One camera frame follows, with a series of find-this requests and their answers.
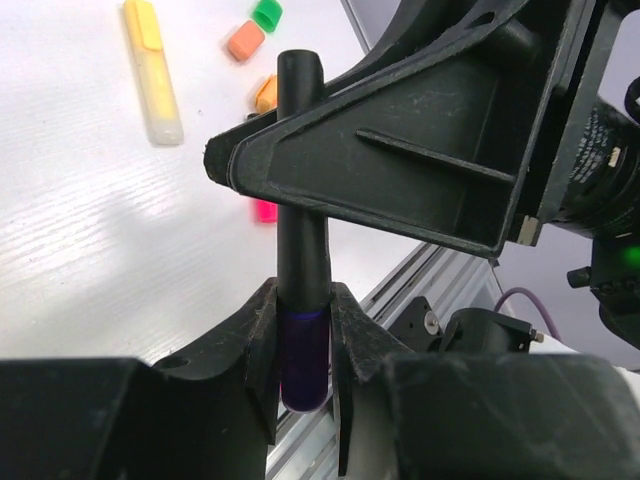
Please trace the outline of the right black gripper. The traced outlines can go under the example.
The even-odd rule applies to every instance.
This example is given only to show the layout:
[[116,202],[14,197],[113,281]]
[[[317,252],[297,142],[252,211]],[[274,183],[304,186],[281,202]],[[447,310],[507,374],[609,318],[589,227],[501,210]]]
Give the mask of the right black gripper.
[[599,1],[560,118],[551,122],[554,161],[544,194],[557,200],[545,222],[592,242],[589,265],[567,281],[599,302],[604,326],[639,342],[639,80],[623,83],[623,109],[598,93],[623,20],[636,1]]

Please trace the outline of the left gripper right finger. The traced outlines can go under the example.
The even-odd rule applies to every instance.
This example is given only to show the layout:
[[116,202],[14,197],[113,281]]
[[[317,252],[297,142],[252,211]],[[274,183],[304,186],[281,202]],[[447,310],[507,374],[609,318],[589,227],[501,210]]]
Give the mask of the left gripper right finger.
[[333,287],[338,474],[345,479],[635,479],[639,406],[580,354],[417,353]]

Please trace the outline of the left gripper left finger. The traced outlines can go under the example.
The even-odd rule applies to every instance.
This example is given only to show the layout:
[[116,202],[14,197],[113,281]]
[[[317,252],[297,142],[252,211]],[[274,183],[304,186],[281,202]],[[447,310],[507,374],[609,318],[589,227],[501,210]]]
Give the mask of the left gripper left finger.
[[261,479],[275,441],[276,282],[154,364],[5,360],[5,479]]

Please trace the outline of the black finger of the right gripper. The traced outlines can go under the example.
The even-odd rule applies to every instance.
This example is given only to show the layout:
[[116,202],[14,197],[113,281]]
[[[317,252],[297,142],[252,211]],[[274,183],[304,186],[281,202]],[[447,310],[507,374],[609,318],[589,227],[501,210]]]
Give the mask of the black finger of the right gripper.
[[552,159],[596,1],[403,1],[313,107],[210,139],[240,194],[481,257],[513,238]]

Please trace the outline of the purple highlighter black body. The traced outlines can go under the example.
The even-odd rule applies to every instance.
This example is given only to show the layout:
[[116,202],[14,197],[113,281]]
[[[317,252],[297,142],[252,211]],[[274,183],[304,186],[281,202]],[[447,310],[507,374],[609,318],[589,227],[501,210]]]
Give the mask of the purple highlighter black body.
[[[324,74],[316,53],[281,53],[277,75],[279,119],[322,99]],[[278,207],[277,294],[282,402],[290,411],[312,412],[325,403],[329,381],[331,265],[325,216]]]

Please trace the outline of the peach highlighter cap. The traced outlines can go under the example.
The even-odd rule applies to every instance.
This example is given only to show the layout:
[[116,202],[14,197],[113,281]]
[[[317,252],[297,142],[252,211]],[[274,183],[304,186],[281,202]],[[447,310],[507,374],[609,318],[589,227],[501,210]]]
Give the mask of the peach highlighter cap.
[[257,90],[254,100],[255,111],[263,114],[277,108],[278,80],[276,75],[269,76]]

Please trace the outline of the green highlighter cap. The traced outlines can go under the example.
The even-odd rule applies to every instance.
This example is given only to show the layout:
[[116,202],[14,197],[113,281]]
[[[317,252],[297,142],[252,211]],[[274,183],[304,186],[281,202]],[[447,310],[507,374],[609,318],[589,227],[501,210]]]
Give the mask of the green highlighter cap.
[[273,33],[282,17],[283,8],[277,0],[259,0],[251,18],[265,32]]

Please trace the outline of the orange pastel highlighter cap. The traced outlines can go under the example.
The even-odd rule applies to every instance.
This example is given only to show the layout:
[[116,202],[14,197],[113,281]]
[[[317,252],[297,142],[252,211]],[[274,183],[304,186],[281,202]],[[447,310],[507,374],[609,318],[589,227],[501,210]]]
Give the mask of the orange pastel highlighter cap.
[[238,62],[249,60],[265,40],[263,30],[253,20],[247,20],[229,38],[227,51]]

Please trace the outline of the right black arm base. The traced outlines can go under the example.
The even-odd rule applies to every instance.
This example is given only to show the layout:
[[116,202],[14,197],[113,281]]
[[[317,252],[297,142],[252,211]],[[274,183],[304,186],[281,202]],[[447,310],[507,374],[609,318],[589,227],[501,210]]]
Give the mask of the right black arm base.
[[443,325],[424,296],[415,297],[389,332],[416,352],[528,353],[544,335],[525,321],[483,308],[457,310]]

